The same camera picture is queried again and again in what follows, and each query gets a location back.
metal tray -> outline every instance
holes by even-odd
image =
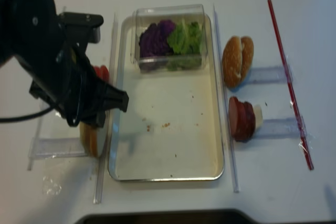
[[[141,73],[131,61],[133,28],[129,17],[121,27],[116,59],[116,87],[125,90],[130,101],[127,113],[113,111],[110,176],[123,181],[219,178],[226,133],[220,123],[224,111],[217,98],[220,82],[210,18],[205,18],[208,64],[197,71]]]

purple cabbage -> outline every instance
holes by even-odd
[[[176,24],[170,19],[162,20],[158,24],[152,23],[140,36],[140,58],[172,55],[173,49],[167,43],[167,37],[175,29]],[[139,65],[141,70],[151,71],[166,62],[143,62]]]

black cable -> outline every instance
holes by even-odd
[[[15,118],[0,118],[0,123],[18,123],[18,122],[22,122],[22,121],[35,119],[35,118],[38,118],[39,116],[43,116],[43,115],[49,113],[50,111],[52,111],[54,108],[56,108],[60,103],[62,103],[67,98],[69,93],[70,93],[70,91],[66,92],[61,97],[61,99],[57,100],[53,105],[51,105],[49,108],[47,108],[45,110],[42,110],[42,111],[34,113],[34,114],[18,116],[18,117],[15,117]]]

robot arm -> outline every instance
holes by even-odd
[[[100,80],[85,55],[102,17],[77,14],[76,22],[87,23],[74,30],[74,15],[57,16],[54,0],[0,0],[0,65],[15,56],[33,78],[30,93],[69,126],[103,127],[105,111],[126,112],[129,97]]]

red straw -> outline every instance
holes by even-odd
[[[300,115],[300,111],[299,111],[299,108],[298,108],[298,105],[297,105],[297,102],[296,102],[295,93],[294,93],[294,89],[293,89],[293,85],[292,85],[291,77],[290,77],[290,71],[289,71],[289,68],[288,68],[288,65],[287,65],[285,52],[283,50],[277,21],[275,19],[272,0],[267,0],[267,2],[268,2],[269,11],[271,12],[274,32],[275,32],[275,35],[276,35],[277,41],[278,41],[278,46],[279,46],[279,51],[280,51],[280,55],[281,55],[282,65],[285,69],[286,77],[287,77],[287,80],[288,80],[287,84],[288,84],[288,89],[289,89],[289,93],[290,93],[290,98],[291,98],[292,103],[293,103],[294,113],[295,113],[295,116],[296,116],[296,119],[297,119],[297,122],[298,122],[298,127],[299,127],[299,130],[300,130],[303,153],[305,154],[304,156],[306,158],[308,168],[310,170],[314,170],[313,162],[311,160],[308,145],[307,145],[306,135],[305,135],[305,132],[303,130],[305,128],[304,127],[305,125],[304,125],[304,122],[303,122],[302,117]]]

